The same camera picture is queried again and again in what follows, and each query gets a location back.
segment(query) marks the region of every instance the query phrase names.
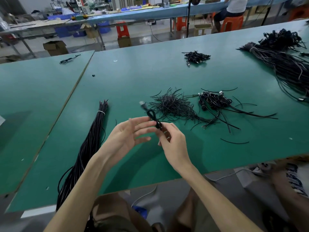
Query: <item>green table surface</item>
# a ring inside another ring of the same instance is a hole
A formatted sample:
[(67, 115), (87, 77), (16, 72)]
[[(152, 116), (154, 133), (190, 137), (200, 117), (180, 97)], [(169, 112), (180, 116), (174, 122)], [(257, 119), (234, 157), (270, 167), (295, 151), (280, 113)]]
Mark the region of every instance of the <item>green table surface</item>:
[[(10, 205), (9, 211), (26, 210), (56, 203), (57, 185), (61, 175), (77, 158), (98, 110), (99, 100), (109, 99), (104, 126), (106, 136), (117, 122), (143, 116), (139, 101), (152, 101), (153, 96), (169, 87), (181, 88), (185, 95), (204, 89), (225, 92), (225, 96), (242, 103), (245, 111), (269, 115), (278, 113), (278, 120), (224, 112), (227, 120), (241, 128), (224, 123), (207, 129), (192, 121), (175, 124), (185, 134), (192, 163), (201, 173), (260, 163), (309, 151), (306, 122), (309, 108), (285, 95), (273, 71), (247, 52), (236, 48), (249, 41), (257, 42), (264, 32), (286, 28), (299, 31), (309, 42), (309, 27), (304, 21), (256, 27), (220, 34), (198, 36), (109, 51), (96, 52), (82, 79), (68, 101), (54, 129), (44, 144), (37, 161), (27, 175)], [(188, 67), (181, 52), (198, 50), (210, 54), (205, 64)], [(198, 111), (198, 98), (190, 99)], [(201, 116), (211, 118), (209, 112)], [(100, 193), (141, 187), (180, 175), (168, 164), (158, 139), (151, 135), (148, 143), (136, 146), (107, 174)], [(248, 144), (230, 144), (250, 141)]]
[(93, 53), (0, 65), (0, 195), (21, 183)]

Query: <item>red stool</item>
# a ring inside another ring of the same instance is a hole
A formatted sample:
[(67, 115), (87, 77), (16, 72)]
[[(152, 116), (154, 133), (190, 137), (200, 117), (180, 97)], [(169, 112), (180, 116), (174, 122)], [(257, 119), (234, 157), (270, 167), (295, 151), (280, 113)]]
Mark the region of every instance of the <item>red stool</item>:
[(221, 32), (228, 32), (241, 29), (243, 25), (243, 16), (226, 17), (223, 21)]
[(177, 17), (176, 30), (180, 31), (182, 27), (186, 27), (187, 28), (187, 17), (186, 17), (186, 21), (185, 22), (182, 21), (182, 17)]
[(302, 6), (294, 8), (291, 11), (291, 14), (289, 16), (289, 21), (292, 21), (294, 19), (300, 19), (300, 18), (308, 18), (308, 17), (309, 17), (309, 6), (302, 5)]
[(123, 36), (130, 36), (128, 31), (128, 26), (123, 25), (123, 31), (121, 31), (120, 26), (116, 26), (118, 38), (122, 38)]

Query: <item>worker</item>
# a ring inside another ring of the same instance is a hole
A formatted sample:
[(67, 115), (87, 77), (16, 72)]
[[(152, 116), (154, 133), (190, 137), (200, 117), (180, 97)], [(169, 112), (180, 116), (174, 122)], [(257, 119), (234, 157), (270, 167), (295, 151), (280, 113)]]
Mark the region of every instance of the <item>worker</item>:
[(221, 30), (220, 21), (226, 17), (238, 17), (245, 13), (248, 0), (224, 0), (225, 3), (229, 2), (227, 8), (224, 8), (214, 16), (214, 25), (218, 32)]
[(155, 125), (156, 121), (149, 117), (137, 117), (118, 124), (89, 160), (44, 231), (82, 232), (92, 211), (95, 231), (163, 232), (162, 224), (150, 226), (117, 193), (97, 197), (110, 169), (134, 146), (151, 139), (140, 135), (152, 132), (159, 138), (158, 145), (162, 146), (168, 162), (192, 188), (168, 231), (261, 231), (199, 173), (189, 159), (186, 138), (176, 125), (162, 122), (162, 131)]

